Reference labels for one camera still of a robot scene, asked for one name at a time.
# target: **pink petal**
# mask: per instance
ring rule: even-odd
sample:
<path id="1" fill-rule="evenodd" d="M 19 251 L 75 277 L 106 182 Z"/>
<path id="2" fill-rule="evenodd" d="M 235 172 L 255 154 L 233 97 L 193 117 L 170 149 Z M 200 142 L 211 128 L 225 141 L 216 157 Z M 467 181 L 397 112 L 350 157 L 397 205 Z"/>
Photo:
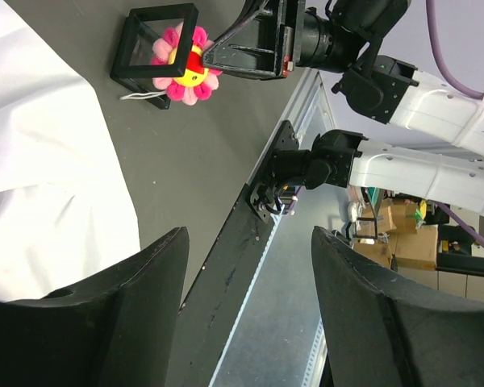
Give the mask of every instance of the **pink petal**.
<path id="1" fill-rule="evenodd" d="M 187 87 L 185 89 L 185 96 L 183 97 L 183 103 L 188 106 L 192 106 L 192 105 L 195 105 L 197 100 L 198 98 L 197 98 L 197 95 L 195 95 L 194 93 L 194 89 L 192 89 L 191 87 Z"/>
<path id="2" fill-rule="evenodd" d="M 215 75 L 216 77 L 223 73 L 221 70 L 218 70 L 218 69 L 208 69 L 208 70 L 209 70 L 208 71 L 209 74 Z"/>
<path id="3" fill-rule="evenodd" d="M 208 34 L 202 27 L 196 27 L 194 30 L 194 36 L 192 38 L 194 44 L 199 48 L 203 48 L 204 44 L 208 41 Z"/>
<path id="4" fill-rule="evenodd" d="M 202 47 L 202 50 L 203 51 L 206 51 L 208 48 L 210 48 L 211 46 L 213 46 L 213 43 L 214 41 L 213 40 L 207 40 L 207 42 L 204 44 L 204 46 Z"/>
<path id="5" fill-rule="evenodd" d="M 181 36 L 181 31 L 183 31 L 183 22 L 180 22 L 175 28 L 177 34 Z"/>
<path id="6" fill-rule="evenodd" d="M 163 39 L 158 39 L 152 45 L 152 50 L 156 54 L 158 58 L 164 60 L 165 63 L 169 61 L 170 53 L 172 52 L 173 48 L 170 44 L 165 42 Z"/>
<path id="7" fill-rule="evenodd" d="M 199 98 L 201 101 L 204 101 L 211 97 L 211 89 L 202 83 L 199 86 L 194 87 L 194 93 L 197 95 L 197 98 Z"/>
<path id="8" fill-rule="evenodd" d="M 157 56 L 153 56 L 149 63 L 150 63 L 151 66 L 161 66 L 161 65 L 167 64 L 167 62 L 165 62 L 164 60 L 161 60 Z"/>
<path id="9" fill-rule="evenodd" d="M 176 48 L 179 43 L 179 34 L 176 32 L 175 28 L 169 27 L 163 33 L 163 39 L 173 48 Z"/>
<path id="10" fill-rule="evenodd" d="M 216 75 L 211 73 L 211 70 L 207 75 L 207 79 L 205 79 L 203 83 L 212 90 L 217 90 L 219 88 L 219 79 Z"/>
<path id="11" fill-rule="evenodd" d="M 153 78 L 152 79 L 152 84 L 158 90 L 167 89 L 171 83 L 172 83 L 172 78 Z"/>
<path id="12" fill-rule="evenodd" d="M 185 97 L 185 86 L 172 82 L 167 88 L 167 95 L 172 101 L 181 101 Z"/>

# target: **brown box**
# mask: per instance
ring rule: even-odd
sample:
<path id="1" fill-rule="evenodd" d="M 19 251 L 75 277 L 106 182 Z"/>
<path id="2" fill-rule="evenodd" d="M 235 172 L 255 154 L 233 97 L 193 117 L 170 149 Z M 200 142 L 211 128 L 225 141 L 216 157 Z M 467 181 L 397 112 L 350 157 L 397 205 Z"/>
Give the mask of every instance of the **brown box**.
<path id="1" fill-rule="evenodd" d="M 386 268 L 390 268 L 390 262 L 393 258 L 389 245 L 378 242 L 376 244 L 355 243 L 353 250 L 362 254 L 366 258 L 381 264 Z"/>
<path id="2" fill-rule="evenodd" d="M 416 203 L 405 203 L 393 201 L 391 213 L 395 228 L 391 229 L 394 234 L 415 234 L 417 222 L 414 218 L 418 205 Z"/>
<path id="3" fill-rule="evenodd" d="M 391 211 L 392 201 L 384 201 L 377 214 L 377 228 L 378 234 L 389 232 L 395 229 L 393 223 L 393 213 Z M 367 206 L 362 211 L 362 218 L 373 218 L 373 210 Z M 374 224 L 373 221 L 360 221 L 361 229 L 358 231 L 359 235 L 374 236 Z"/>
<path id="4" fill-rule="evenodd" d="M 399 267 L 436 270 L 437 227 L 422 226 L 417 234 L 400 234 L 394 255 Z"/>

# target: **dark gray table surface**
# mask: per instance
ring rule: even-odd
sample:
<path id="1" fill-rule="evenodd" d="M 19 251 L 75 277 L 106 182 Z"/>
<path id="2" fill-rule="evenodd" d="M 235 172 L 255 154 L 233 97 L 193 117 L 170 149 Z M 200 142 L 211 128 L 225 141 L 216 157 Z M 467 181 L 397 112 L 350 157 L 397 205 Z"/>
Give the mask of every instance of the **dark gray table surface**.
<path id="1" fill-rule="evenodd" d="M 221 76 L 210 100 L 192 107 L 175 103 L 162 111 L 145 101 L 120 101 L 127 91 L 109 72 L 129 10 L 176 2 L 6 2 L 95 88 L 138 214 L 142 248 L 172 227 L 189 228 L 187 291 L 302 71 L 271 82 Z M 244 4 L 194 3 L 198 25 L 212 38 L 234 22 Z"/>

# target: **white cloth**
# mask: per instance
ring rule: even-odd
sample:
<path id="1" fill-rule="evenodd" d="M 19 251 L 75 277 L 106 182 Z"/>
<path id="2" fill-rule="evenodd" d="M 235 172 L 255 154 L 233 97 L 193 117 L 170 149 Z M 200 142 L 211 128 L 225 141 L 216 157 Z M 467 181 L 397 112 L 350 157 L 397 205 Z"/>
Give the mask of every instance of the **white cloth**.
<path id="1" fill-rule="evenodd" d="M 93 88 L 0 0 L 0 300 L 41 298 L 139 250 Z"/>

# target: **black mounting bracket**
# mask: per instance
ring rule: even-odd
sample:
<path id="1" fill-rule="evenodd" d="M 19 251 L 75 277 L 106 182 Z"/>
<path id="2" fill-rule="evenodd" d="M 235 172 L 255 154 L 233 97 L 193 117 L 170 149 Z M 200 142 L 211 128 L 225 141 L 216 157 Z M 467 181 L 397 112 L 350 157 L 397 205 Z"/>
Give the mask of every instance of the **black mounting bracket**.
<path id="1" fill-rule="evenodd" d="M 299 148 L 294 128 L 290 121 L 285 120 L 278 128 L 269 150 L 265 154 L 257 171 L 248 195 L 248 204 L 258 217 L 264 222 L 271 219 L 273 213 L 275 189 L 273 184 L 273 159 L 278 151 L 295 151 Z"/>
<path id="2" fill-rule="evenodd" d="M 235 23 L 202 55 L 205 67 L 280 79 L 299 62 L 305 0 L 246 0 Z"/>

